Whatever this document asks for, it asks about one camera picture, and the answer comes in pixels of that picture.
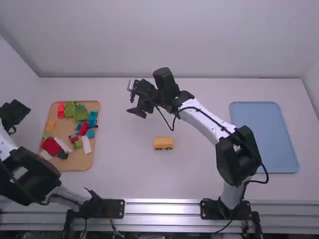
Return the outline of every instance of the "wooden tray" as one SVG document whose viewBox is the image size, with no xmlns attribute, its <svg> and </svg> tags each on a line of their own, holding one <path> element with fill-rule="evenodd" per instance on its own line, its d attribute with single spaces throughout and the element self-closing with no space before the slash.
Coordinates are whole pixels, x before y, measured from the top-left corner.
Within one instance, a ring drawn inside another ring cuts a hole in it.
<svg viewBox="0 0 319 239">
<path fill-rule="evenodd" d="M 50 160 L 50 162 L 59 170 L 59 171 L 85 171 L 88 170 L 92 163 L 93 163 L 93 156 L 94 156 L 94 148 L 95 148 L 95 141 L 96 141 L 96 132 L 98 128 L 95 128 L 95 137 L 90 139 L 91 149 L 92 152 L 85 154 L 83 148 L 74 149 L 72 143 L 69 140 L 69 135 L 74 134 L 75 127 L 78 125 L 78 121 L 74 118 L 63 118 L 59 119 L 57 116 L 58 105 L 60 102 L 54 102 L 51 105 L 48 118 L 46 123 L 49 121 L 55 121 L 55 127 L 52 131 L 52 135 L 61 139 L 66 145 L 72 149 L 72 152 L 69 153 L 67 159 L 63 160 L 57 157 L 54 157 Z M 76 101 L 78 104 L 84 104 L 88 111 L 100 111 L 100 103 L 98 101 Z"/>
</svg>

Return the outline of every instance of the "wire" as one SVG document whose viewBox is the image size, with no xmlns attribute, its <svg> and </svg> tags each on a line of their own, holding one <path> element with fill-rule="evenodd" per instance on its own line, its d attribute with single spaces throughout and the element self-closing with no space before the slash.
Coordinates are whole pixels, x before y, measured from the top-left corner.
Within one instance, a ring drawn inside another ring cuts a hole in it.
<svg viewBox="0 0 319 239">
<path fill-rule="evenodd" d="M 114 226 L 112 218 L 110 218 L 110 224 L 111 224 L 111 227 L 112 227 L 112 230 L 113 230 L 113 233 L 114 233 L 113 238 L 115 237 L 115 235 L 118 235 L 118 236 L 120 236 L 121 238 L 125 239 L 125 236 L 124 236 L 123 234 L 121 234 L 121 233 L 116 229 L 116 227 Z"/>
<path fill-rule="evenodd" d="M 85 218 L 85 227 L 84 227 L 84 230 L 83 230 L 83 234 L 82 236 L 80 237 L 80 239 L 82 239 L 82 237 L 85 235 L 86 233 L 86 227 L 88 226 L 88 220 Z"/>
</svg>

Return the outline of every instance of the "blue mat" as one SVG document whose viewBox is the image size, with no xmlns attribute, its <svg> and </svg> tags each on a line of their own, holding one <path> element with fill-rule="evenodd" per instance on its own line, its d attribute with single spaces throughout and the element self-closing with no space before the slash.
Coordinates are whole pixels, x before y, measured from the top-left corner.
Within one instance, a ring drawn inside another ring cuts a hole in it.
<svg viewBox="0 0 319 239">
<path fill-rule="evenodd" d="M 296 173 L 299 164 L 280 107 L 274 102 L 233 102 L 233 124 L 254 133 L 261 158 L 269 173 Z M 257 172 L 264 172 L 259 167 Z"/>
</svg>

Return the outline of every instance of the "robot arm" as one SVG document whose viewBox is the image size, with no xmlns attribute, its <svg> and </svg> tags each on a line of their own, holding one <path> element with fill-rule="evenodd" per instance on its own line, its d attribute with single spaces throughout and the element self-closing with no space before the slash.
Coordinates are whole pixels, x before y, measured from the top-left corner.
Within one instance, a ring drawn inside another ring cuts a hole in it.
<svg viewBox="0 0 319 239">
<path fill-rule="evenodd" d="M 135 96 L 139 96 L 139 100 L 137 107 L 127 111 L 146 118 L 146 113 L 162 107 L 199 130 L 216 148 L 217 169 L 225 180 L 220 199 L 227 208 L 234 209 L 241 201 L 244 183 L 262 164 L 252 131 L 247 126 L 237 128 L 221 120 L 194 95 L 180 91 L 169 68 L 156 70 L 153 77 L 158 89 L 145 79 L 129 82 L 131 103 Z"/>
</svg>

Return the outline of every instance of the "red toy block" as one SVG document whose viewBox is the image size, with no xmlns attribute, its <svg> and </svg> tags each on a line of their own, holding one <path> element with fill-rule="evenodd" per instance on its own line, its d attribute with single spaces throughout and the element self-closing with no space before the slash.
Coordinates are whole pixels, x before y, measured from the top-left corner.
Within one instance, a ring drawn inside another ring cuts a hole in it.
<svg viewBox="0 0 319 239">
<path fill-rule="evenodd" d="M 52 157 L 58 155 L 63 149 L 61 146 L 54 140 L 54 138 L 47 138 L 41 145 L 43 149 L 45 149 Z"/>
<path fill-rule="evenodd" d="M 59 110 L 62 110 L 62 111 L 64 110 L 64 104 L 65 104 L 65 102 L 60 102 L 60 103 L 59 103 L 58 111 L 59 111 Z"/>
<path fill-rule="evenodd" d="M 60 102 L 59 103 L 59 106 L 58 106 L 58 117 L 61 119 L 61 118 L 65 118 L 65 115 L 64 115 L 64 103 L 65 102 Z"/>
<path fill-rule="evenodd" d="M 79 137 L 77 134 L 73 134 L 73 135 L 69 136 L 69 139 L 70 139 L 71 143 L 74 143 L 75 141 L 79 140 Z"/>
<path fill-rule="evenodd" d="M 87 122 L 84 122 L 81 129 L 79 130 L 79 135 L 84 136 L 86 134 L 86 131 L 89 129 L 89 124 Z"/>
<path fill-rule="evenodd" d="M 58 117 L 61 119 L 61 118 L 65 118 L 65 115 L 64 115 L 64 111 L 58 111 Z"/>
</svg>

